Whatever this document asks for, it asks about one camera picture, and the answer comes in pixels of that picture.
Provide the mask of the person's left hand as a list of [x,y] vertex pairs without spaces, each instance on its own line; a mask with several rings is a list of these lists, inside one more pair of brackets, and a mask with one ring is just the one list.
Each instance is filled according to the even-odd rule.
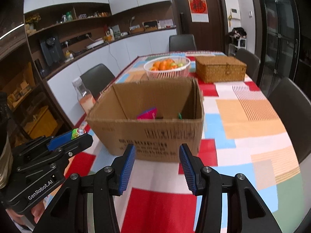
[[36,224],[38,223],[44,211],[45,211],[44,201],[40,201],[30,210],[30,212],[27,212],[25,215],[19,215],[10,208],[6,209],[6,212],[15,223],[23,227],[27,227],[31,231],[34,230]]

